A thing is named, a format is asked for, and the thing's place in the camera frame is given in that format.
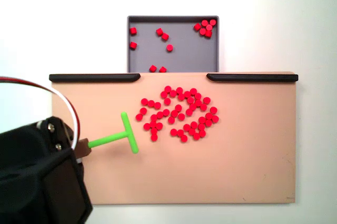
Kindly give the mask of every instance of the green t-bar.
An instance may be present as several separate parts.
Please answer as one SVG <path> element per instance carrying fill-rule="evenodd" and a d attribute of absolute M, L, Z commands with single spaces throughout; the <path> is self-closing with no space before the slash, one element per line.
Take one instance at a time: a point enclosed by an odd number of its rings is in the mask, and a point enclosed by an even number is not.
<path fill-rule="evenodd" d="M 113 135 L 110 135 L 110 136 L 107 136 L 107 137 L 103 137 L 101 139 L 90 141 L 88 143 L 89 148 L 97 147 L 97 146 L 102 145 L 102 144 L 108 144 L 109 142 L 127 137 L 128 142 L 130 143 L 132 152 L 134 154 L 138 153 L 139 149 L 138 149 L 138 146 L 137 146 L 135 136 L 133 135 L 131 124 L 130 124 L 130 121 L 128 119 L 127 113 L 122 112 L 121 118 L 122 118 L 124 128 L 125 128 L 124 132 L 120 132 L 120 133 L 113 134 Z"/>

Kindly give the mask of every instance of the tan board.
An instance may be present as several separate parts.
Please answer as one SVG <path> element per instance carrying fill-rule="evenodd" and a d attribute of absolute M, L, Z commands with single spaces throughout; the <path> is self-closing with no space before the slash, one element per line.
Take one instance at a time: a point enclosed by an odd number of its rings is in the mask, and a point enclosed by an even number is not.
<path fill-rule="evenodd" d="M 162 119 L 158 141 L 135 120 L 141 99 L 163 103 L 166 85 L 196 88 L 218 108 L 220 121 L 206 137 L 186 143 L 170 136 L 197 120 L 201 111 L 174 125 Z M 75 106 L 81 138 L 96 140 L 124 131 L 127 112 L 139 147 L 127 139 L 92 149 L 83 158 L 84 180 L 93 204 L 287 203 L 295 201 L 295 83 L 219 83 L 206 73 L 141 74 L 132 83 L 53 84 Z M 168 107 L 186 101 L 172 99 Z M 72 126 L 62 101 L 53 97 L 53 115 Z"/>

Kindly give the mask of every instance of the white background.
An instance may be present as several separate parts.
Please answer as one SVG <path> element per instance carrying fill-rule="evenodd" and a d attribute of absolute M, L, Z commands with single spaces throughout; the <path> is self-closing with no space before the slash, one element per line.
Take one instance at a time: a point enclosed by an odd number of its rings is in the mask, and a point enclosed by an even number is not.
<path fill-rule="evenodd" d="M 126 72 L 128 15 L 218 15 L 220 70 L 293 71 L 296 203 L 95 207 L 88 223 L 337 223 L 337 0 L 0 0 L 0 75 Z M 51 115 L 1 85 L 0 132 Z"/>

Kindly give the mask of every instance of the red and white wire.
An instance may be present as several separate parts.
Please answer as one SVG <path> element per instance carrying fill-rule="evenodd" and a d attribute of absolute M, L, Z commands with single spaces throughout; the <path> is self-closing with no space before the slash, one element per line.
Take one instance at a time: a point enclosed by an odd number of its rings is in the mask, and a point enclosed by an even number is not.
<path fill-rule="evenodd" d="M 43 86 L 43 85 L 28 81 L 28 80 L 24 80 L 24 79 L 19 79 L 19 78 L 0 76 L 0 83 L 13 83 L 13 84 L 35 86 L 35 87 L 42 88 L 44 90 L 50 91 L 53 94 L 56 94 L 58 97 L 60 97 L 64 101 L 66 106 L 68 107 L 68 109 L 69 109 L 69 111 L 72 115 L 72 118 L 73 118 L 74 139 L 73 139 L 73 142 L 72 142 L 72 149 L 75 149 L 77 141 L 80 138 L 80 120 L 78 119 L 78 115 L 77 115 L 77 112 L 76 112 L 73 104 L 71 104 L 71 102 L 63 94 L 61 94 L 58 90 L 56 90 L 52 87 Z"/>

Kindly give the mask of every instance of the black rubber strip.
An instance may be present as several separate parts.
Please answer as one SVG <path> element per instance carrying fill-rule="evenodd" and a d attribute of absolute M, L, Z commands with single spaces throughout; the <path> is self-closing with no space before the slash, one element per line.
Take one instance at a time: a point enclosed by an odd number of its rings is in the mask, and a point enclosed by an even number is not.
<path fill-rule="evenodd" d="M 232 74 L 208 73 L 207 78 L 216 82 L 296 82 L 297 74 Z"/>
<path fill-rule="evenodd" d="M 135 82 L 139 73 L 125 74 L 50 74 L 49 80 L 54 83 L 113 83 Z"/>

